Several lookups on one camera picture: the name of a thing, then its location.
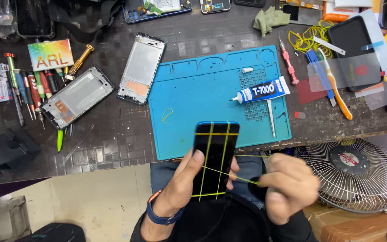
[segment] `tiled floor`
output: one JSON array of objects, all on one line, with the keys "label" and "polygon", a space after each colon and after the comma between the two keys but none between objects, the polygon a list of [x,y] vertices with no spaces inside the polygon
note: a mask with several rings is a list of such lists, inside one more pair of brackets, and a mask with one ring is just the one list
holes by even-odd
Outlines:
[{"label": "tiled floor", "polygon": [[129,241],[151,196],[149,164],[53,177],[25,195],[32,232],[51,222],[81,226],[87,242]]}]

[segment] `green cloth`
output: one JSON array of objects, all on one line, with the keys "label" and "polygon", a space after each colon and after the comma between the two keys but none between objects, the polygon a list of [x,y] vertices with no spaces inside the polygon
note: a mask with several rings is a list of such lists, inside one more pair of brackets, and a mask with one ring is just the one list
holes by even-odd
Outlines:
[{"label": "green cloth", "polygon": [[279,25],[287,25],[289,23],[290,14],[276,10],[271,6],[267,11],[259,11],[255,17],[253,27],[261,30],[262,37],[265,37],[267,32],[271,32],[272,27]]}]

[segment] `person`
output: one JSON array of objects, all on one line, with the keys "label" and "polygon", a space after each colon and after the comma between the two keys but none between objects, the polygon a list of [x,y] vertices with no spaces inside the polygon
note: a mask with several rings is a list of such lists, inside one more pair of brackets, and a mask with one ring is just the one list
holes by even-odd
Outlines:
[{"label": "person", "polygon": [[[302,209],[318,198],[320,182],[305,161],[272,154],[233,157],[223,198],[189,202],[204,154],[190,150],[180,163],[150,164],[153,195],[131,241],[316,242]],[[259,177],[259,187],[237,179]],[[263,196],[256,196],[262,191]]]}]

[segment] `blue watch strap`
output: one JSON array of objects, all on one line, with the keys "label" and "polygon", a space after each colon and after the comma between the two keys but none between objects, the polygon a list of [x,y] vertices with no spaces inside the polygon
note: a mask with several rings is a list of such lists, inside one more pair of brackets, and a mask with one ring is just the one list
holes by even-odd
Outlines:
[{"label": "blue watch strap", "polygon": [[175,223],[177,220],[179,220],[184,209],[185,209],[184,207],[180,208],[180,210],[177,213],[175,213],[175,215],[173,215],[171,217],[158,217],[153,212],[152,203],[149,202],[147,204],[146,212],[149,215],[149,218],[150,218],[150,220],[152,220],[153,223],[161,224],[161,225],[169,225],[169,224]]}]

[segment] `electric fan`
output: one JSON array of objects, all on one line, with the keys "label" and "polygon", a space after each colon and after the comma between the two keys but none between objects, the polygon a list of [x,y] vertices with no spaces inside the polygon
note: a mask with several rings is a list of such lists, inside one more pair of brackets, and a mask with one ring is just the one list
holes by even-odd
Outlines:
[{"label": "electric fan", "polygon": [[387,209],[387,152],[364,139],[297,147],[320,179],[321,200],[356,213]]}]

